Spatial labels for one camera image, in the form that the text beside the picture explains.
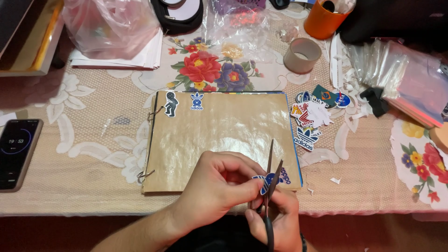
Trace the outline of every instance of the scissor blade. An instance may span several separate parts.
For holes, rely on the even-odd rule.
[[[272,164],[272,146],[274,146],[274,139],[271,141],[271,150],[269,151],[269,159],[267,160],[267,173],[271,173],[271,164]]]
[[[281,171],[282,165],[283,165],[283,159],[280,160],[279,167],[277,168],[276,174],[275,174],[274,178],[272,179],[271,184],[269,185],[268,195],[267,195],[268,201],[271,200],[271,196],[276,189],[277,181],[279,180],[279,177],[280,177],[280,171]]]

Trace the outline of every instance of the phone screen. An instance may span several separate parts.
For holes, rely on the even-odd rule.
[[[0,137],[0,190],[15,188],[39,120],[9,121]]]

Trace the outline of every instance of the smartphone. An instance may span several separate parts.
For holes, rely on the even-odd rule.
[[[30,165],[43,121],[9,120],[0,136],[0,192],[20,190]]]

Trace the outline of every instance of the purple basket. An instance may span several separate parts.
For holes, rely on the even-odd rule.
[[[221,16],[225,14],[241,13],[247,10],[247,8],[241,6],[241,4],[254,4],[259,8],[266,8],[266,0],[215,0],[213,1],[213,9]]]

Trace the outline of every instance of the pink plastic bag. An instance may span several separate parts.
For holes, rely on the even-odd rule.
[[[76,48],[94,59],[132,59],[159,29],[148,0],[64,0],[62,16]]]

